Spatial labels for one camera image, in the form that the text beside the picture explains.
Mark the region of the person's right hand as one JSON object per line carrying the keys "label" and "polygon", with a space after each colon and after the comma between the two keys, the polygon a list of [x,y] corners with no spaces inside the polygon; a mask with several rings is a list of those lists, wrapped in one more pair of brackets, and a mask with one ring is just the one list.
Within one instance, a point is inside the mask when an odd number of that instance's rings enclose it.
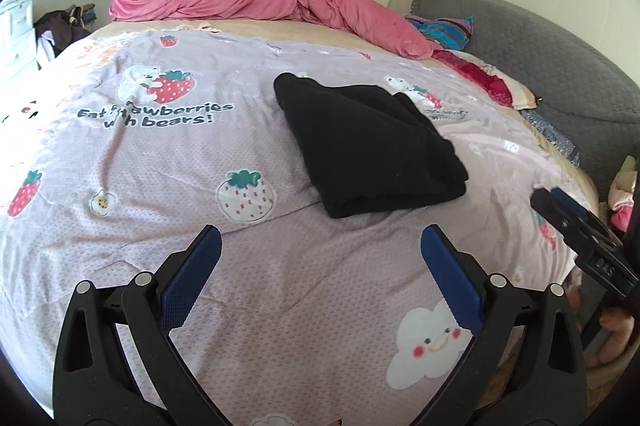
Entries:
{"label": "person's right hand", "polygon": [[567,291],[580,331],[587,368],[602,368],[620,358],[634,336],[634,317],[620,302],[588,280]]}

